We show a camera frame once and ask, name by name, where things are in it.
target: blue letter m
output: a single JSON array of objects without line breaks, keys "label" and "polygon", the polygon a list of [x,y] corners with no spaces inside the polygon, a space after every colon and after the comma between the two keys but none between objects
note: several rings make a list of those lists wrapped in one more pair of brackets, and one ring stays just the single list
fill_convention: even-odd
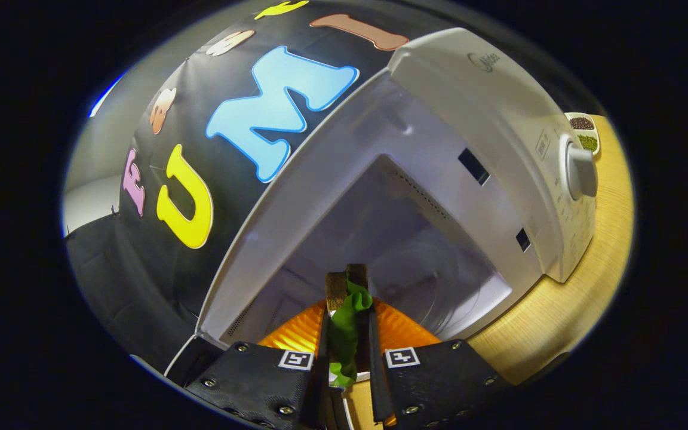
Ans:
[{"label": "blue letter m", "polygon": [[288,95],[301,93],[306,107],[320,111],[331,106],[355,82],[360,71],[351,66],[333,67],[289,54],[285,46],[276,47],[251,69],[259,96],[222,102],[205,126],[207,138],[219,134],[256,164],[256,177],[270,182],[290,155],[284,139],[270,142],[256,130],[301,133],[306,121]]}]

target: white dish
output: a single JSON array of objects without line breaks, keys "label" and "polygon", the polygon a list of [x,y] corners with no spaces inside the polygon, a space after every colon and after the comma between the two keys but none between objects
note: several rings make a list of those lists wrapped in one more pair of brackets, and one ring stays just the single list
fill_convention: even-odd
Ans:
[{"label": "white dish", "polygon": [[591,118],[590,115],[581,112],[565,112],[564,115],[567,117],[567,120],[571,120],[573,118],[585,118],[593,124],[593,130],[577,130],[577,128],[574,128],[573,131],[575,131],[575,134],[578,134],[578,136],[582,134],[583,136],[590,136],[596,139],[596,150],[592,152],[595,158],[601,149],[601,140],[598,138],[598,130],[596,130],[596,123],[593,121],[593,118]]}]

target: green cloth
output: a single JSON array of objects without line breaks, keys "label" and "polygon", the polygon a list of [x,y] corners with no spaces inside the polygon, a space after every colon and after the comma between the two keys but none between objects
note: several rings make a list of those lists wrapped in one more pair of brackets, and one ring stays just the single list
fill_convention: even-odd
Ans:
[{"label": "green cloth", "polygon": [[373,305],[373,297],[365,287],[349,280],[346,274],[346,290],[349,295],[344,304],[331,317],[328,329],[328,339],[340,363],[331,363],[330,372],[336,375],[333,384],[336,386],[352,386],[357,377],[355,353],[357,352],[357,323],[355,316]]}]

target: vent slot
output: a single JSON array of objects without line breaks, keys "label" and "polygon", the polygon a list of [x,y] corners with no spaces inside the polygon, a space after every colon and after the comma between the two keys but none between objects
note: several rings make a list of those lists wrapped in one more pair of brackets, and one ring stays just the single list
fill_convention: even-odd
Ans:
[{"label": "vent slot", "polygon": [[447,213],[440,209],[440,205],[437,204],[437,202],[429,196],[429,193],[423,190],[423,188],[421,188],[420,185],[410,180],[409,177],[405,176],[401,171],[398,171],[397,169],[391,169],[391,174],[403,180],[409,188],[413,189],[413,193],[416,197],[420,196],[420,199],[423,200],[423,203],[431,207],[431,209],[434,212],[436,212],[437,215],[442,217],[443,220],[447,220]]},{"label": "vent slot", "polygon": [[522,248],[523,252],[527,251],[527,248],[530,247],[530,238],[527,237],[527,233],[524,232],[524,229],[521,229],[517,234],[517,242],[519,242],[519,247]]},{"label": "vent slot", "polygon": [[480,160],[478,160],[469,149],[464,149],[463,152],[461,152],[461,155],[458,156],[458,161],[461,161],[461,164],[463,164],[480,185],[485,185],[490,174],[483,168]]},{"label": "vent slot", "polygon": [[243,312],[241,312],[241,315],[238,315],[238,318],[235,319],[235,322],[233,322],[232,325],[230,326],[230,328],[227,329],[227,336],[228,337],[233,337],[235,335],[235,330],[237,330],[238,326],[241,325],[241,323],[243,322],[243,319],[245,318],[248,311],[251,310],[251,306],[254,305],[255,301],[256,301],[256,299],[251,300],[251,303],[249,303],[248,306],[246,306],[246,309],[244,309]]}]

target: foam letter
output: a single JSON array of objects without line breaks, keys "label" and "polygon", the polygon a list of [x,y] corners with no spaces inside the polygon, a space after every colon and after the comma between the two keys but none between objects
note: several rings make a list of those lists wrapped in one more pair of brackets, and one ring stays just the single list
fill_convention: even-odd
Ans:
[{"label": "foam letter", "polygon": [[333,67],[289,54],[279,46],[260,58],[251,69],[259,96],[222,102],[205,128],[207,138],[219,134],[256,164],[256,177],[270,182],[290,155],[284,139],[270,142],[260,130],[306,130],[306,121],[288,90],[301,93],[309,110],[327,109],[355,82],[360,71],[351,66]]},{"label": "foam letter", "polygon": [[269,8],[266,8],[264,11],[259,12],[259,14],[254,17],[254,19],[260,19],[260,17],[263,17],[263,16],[279,16],[280,14],[294,11],[294,10],[306,5],[309,2],[308,2],[308,0],[304,0],[303,2],[295,3],[295,5],[289,5],[289,3],[290,2],[282,2],[277,6],[271,6]]},{"label": "foam letter", "polygon": [[253,36],[254,33],[256,33],[254,32],[254,30],[246,30],[245,32],[232,33],[229,36],[225,36],[225,38],[221,41],[211,45],[211,47],[208,49],[208,51],[206,51],[206,53],[207,55],[213,55],[214,57],[216,57],[217,55],[222,55],[225,52],[230,51],[234,47],[240,45],[246,39],[251,38],[251,36]]},{"label": "foam letter", "polygon": [[137,157],[137,152],[134,148],[129,150],[129,156],[126,159],[126,169],[124,171],[124,180],[122,187],[129,193],[134,204],[137,205],[137,213],[142,216],[142,204],[145,203],[145,187],[140,187],[137,183],[140,181],[140,169],[137,164],[133,164],[134,158]]},{"label": "foam letter", "polygon": [[177,145],[172,150],[169,163],[166,164],[166,176],[176,176],[177,180],[188,190],[196,203],[196,213],[192,220],[185,218],[174,206],[174,202],[169,199],[169,188],[163,185],[158,191],[158,204],[156,204],[158,218],[169,226],[182,243],[196,250],[205,244],[208,239],[208,232],[211,231],[213,222],[211,193],[208,192],[203,179],[182,158],[182,145]]},{"label": "foam letter", "polygon": [[374,27],[365,22],[352,19],[347,14],[333,14],[324,16],[309,23],[309,27],[333,27],[355,36],[368,39],[373,46],[382,51],[394,51],[408,42],[406,36],[393,35],[393,33]]},{"label": "foam letter", "polygon": [[153,105],[153,112],[150,113],[150,124],[153,125],[153,134],[161,132],[164,127],[164,120],[166,119],[166,112],[169,112],[171,104],[174,103],[174,96],[177,95],[177,89],[161,91],[161,95]]}]

